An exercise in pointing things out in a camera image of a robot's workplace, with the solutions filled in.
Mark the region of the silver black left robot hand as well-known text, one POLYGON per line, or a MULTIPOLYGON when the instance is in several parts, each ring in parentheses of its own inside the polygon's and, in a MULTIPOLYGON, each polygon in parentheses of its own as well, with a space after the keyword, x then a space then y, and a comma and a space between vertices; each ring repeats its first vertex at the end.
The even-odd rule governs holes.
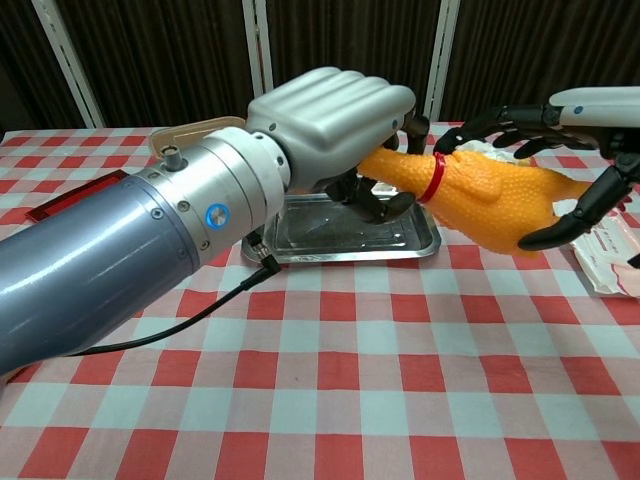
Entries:
POLYGON ((357 171, 377 148, 394 152, 398 131, 406 133, 409 152, 423 152, 430 123, 417 113, 407 86, 320 67, 252 100, 246 125, 282 149, 290 171, 288 194, 324 192, 370 224, 393 221, 416 202, 409 193, 379 200, 372 175, 357 171))

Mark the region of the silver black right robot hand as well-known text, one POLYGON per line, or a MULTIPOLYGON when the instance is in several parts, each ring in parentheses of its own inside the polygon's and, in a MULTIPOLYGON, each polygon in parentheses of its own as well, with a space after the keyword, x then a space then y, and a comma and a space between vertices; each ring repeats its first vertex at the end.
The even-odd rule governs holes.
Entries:
POLYGON ((552 95, 539 105, 493 107, 445 133, 434 151, 452 153, 469 140, 495 134, 497 148, 517 143, 517 159, 565 146, 597 150, 609 166, 582 194, 576 207, 551 226, 525 235, 519 246, 539 251, 567 244, 621 205, 639 183, 639 89, 581 87, 552 95))

